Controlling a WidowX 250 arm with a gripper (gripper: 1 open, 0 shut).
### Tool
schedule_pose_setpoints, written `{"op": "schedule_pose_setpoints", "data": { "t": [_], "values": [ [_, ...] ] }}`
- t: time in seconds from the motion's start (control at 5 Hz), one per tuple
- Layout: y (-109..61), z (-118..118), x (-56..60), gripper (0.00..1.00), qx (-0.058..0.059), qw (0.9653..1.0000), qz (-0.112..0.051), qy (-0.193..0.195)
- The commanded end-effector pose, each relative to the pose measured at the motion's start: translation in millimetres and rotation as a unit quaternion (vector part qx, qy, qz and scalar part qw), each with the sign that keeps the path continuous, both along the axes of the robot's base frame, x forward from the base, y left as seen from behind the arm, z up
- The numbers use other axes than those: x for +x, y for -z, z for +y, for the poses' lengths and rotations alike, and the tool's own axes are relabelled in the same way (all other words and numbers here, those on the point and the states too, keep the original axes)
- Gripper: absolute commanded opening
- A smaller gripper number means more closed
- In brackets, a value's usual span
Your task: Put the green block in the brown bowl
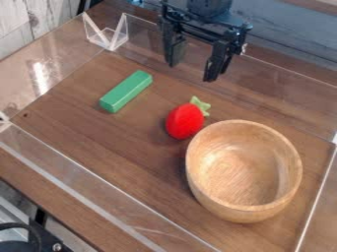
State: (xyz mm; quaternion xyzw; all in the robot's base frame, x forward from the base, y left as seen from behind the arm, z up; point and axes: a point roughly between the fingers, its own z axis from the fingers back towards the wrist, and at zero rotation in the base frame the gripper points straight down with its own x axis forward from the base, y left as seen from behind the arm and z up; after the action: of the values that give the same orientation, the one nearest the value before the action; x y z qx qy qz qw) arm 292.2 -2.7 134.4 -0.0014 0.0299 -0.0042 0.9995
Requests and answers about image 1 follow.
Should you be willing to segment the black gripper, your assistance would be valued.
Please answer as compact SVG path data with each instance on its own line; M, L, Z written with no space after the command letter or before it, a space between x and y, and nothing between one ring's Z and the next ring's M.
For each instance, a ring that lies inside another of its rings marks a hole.
M175 67L186 54L186 35L212 43L203 81L214 82L225 73L233 54L246 45L253 25L231 14L233 0L160 0L159 27L164 60Z

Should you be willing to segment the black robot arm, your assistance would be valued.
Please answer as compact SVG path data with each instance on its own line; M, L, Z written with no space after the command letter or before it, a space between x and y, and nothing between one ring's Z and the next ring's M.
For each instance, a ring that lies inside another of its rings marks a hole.
M234 55L246 47L246 34L253 25L230 13L233 0L160 1L159 28L163 55L175 67L186 55L187 36L211 45L204 67L204 82L214 82L226 72Z

